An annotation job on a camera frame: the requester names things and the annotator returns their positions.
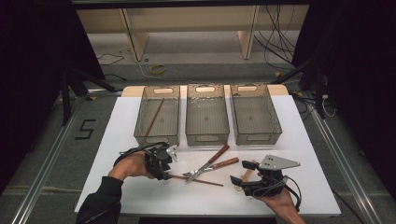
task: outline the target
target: black sleeve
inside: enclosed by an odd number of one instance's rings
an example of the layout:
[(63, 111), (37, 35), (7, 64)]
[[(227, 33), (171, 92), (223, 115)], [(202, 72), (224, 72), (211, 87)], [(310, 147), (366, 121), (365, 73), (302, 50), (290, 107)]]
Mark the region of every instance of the black sleeve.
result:
[(96, 193), (88, 195), (79, 208), (76, 223), (117, 223), (121, 210), (121, 186), (123, 182), (103, 176)]

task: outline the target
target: translucent plastic bin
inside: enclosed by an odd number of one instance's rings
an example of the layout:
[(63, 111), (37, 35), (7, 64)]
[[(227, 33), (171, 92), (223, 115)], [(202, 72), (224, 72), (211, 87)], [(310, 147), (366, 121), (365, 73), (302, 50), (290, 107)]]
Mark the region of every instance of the translucent plastic bin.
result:
[(236, 144), (274, 145), (282, 128), (267, 85), (231, 85), (231, 99)]
[(230, 126), (223, 85), (189, 85), (186, 136), (189, 146), (223, 146)]
[(139, 146), (155, 142), (178, 145), (179, 108), (179, 86), (145, 87), (134, 128)]

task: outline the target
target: hand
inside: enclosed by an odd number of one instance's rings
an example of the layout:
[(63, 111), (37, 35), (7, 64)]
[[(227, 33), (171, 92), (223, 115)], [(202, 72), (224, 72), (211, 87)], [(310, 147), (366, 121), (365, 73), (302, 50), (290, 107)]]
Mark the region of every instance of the hand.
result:
[(147, 178), (153, 179), (145, 165), (145, 152), (139, 151), (133, 153), (121, 161), (108, 173), (108, 176), (124, 180), (128, 176), (146, 176)]
[(298, 214), (290, 192), (287, 189), (282, 189), (280, 194), (273, 197), (261, 197), (261, 201), (265, 202), (280, 218), (287, 223), (305, 223)]

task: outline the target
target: table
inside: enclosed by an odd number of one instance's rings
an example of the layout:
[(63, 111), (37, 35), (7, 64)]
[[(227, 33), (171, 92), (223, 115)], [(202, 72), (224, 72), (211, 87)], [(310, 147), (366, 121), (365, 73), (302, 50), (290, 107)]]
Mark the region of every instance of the table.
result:
[[(199, 168), (221, 147), (187, 147), (184, 134), (186, 116), (186, 86), (181, 87), (179, 162), (171, 163), (170, 173), (181, 175)], [(118, 152), (136, 147), (134, 126), (143, 87), (128, 87), (117, 100), (91, 172), (81, 193), (76, 211), (89, 193), (100, 185), (101, 176), (111, 169)], [(238, 157), (240, 161), (261, 161), (266, 154), (299, 161), (301, 166), (286, 169), (284, 175), (293, 178), (303, 195), (300, 214), (303, 216), (338, 216), (339, 207), (324, 176), (318, 158), (309, 141), (297, 108), (282, 85), (271, 85), (269, 90), (282, 126), (283, 133), (274, 146), (237, 146), (230, 122), (230, 149), (219, 161)], [(229, 121), (232, 120), (229, 98), (226, 101)], [(122, 213), (140, 217), (271, 217), (274, 213), (262, 202), (236, 191), (230, 175), (240, 176), (246, 170), (241, 163), (206, 173), (200, 179), (223, 184), (224, 187), (200, 183), (185, 185), (183, 180), (150, 180), (145, 177), (127, 178), (122, 186)]]

